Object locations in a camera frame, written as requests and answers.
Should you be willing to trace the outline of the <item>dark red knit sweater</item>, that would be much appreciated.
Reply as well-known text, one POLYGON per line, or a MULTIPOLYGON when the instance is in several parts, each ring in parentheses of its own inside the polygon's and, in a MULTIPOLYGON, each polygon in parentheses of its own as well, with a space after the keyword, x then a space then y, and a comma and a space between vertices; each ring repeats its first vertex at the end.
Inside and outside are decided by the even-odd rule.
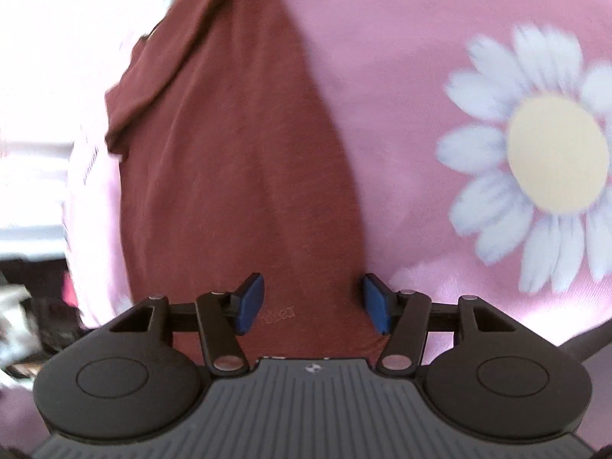
POLYGON ((282 0, 174 0, 106 105, 134 301, 259 272, 248 358, 380 353, 353 174, 282 0))

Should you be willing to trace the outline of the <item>pink floral bed sheet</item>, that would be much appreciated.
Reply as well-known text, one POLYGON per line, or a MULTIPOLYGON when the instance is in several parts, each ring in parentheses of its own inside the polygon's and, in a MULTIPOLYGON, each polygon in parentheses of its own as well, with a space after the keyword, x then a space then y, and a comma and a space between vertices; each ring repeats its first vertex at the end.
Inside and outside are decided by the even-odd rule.
POLYGON ((81 314, 50 324, 39 454, 609 457, 611 0, 282 0, 353 174, 362 307, 368 273, 431 299, 414 376, 376 371, 378 333, 211 375, 198 297, 133 300, 106 95, 173 2, 1 0, 1 204, 62 241, 81 314))

